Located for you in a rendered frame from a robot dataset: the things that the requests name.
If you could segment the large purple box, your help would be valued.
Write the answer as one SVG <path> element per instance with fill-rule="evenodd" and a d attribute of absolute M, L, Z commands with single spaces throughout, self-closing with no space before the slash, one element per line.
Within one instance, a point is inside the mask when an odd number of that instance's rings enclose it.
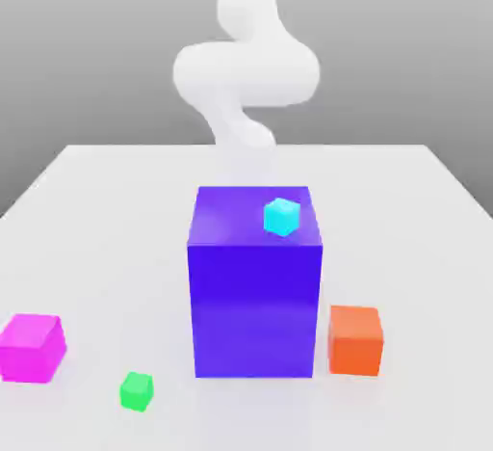
<path fill-rule="evenodd" d="M 264 229 L 264 206 L 300 204 L 286 237 Z M 313 374 L 323 241 L 307 187 L 199 187 L 187 243 L 195 374 Z"/>

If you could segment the large magenta box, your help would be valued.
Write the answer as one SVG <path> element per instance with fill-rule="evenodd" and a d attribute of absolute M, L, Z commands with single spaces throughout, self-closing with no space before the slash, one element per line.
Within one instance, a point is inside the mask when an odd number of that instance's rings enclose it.
<path fill-rule="evenodd" d="M 0 378 L 3 382 L 48 384 L 66 349 L 58 315 L 17 313 L 0 333 Z"/>

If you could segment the small cyan cube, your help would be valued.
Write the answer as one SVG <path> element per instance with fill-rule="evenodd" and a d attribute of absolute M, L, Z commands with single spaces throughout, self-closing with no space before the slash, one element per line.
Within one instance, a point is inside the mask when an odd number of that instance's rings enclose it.
<path fill-rule="evenodd" d="M 263 225 L 267 232 L 286 237 L 299 227 L 300 204 L 276 198 L 264 206 Z"/>

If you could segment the small green cube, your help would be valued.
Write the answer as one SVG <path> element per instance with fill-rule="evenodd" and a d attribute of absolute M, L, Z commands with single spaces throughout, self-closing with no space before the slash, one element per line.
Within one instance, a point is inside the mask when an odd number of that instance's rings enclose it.
<path fill-rule="evenodd" d="M 130 371 L 119 387 L 120 404 L 129 410 L 144 412 L 154 395 L 151 375 Z"/>

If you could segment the large orange box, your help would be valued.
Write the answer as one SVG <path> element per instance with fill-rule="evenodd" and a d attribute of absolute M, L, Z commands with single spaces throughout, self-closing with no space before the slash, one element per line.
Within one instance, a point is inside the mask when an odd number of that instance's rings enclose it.
<path fill-rule="evenodd" d="M 383 345 L 383 329 L 376 308 L 330 307 L 328 367 L 332 374 L 376 377 Z"/>

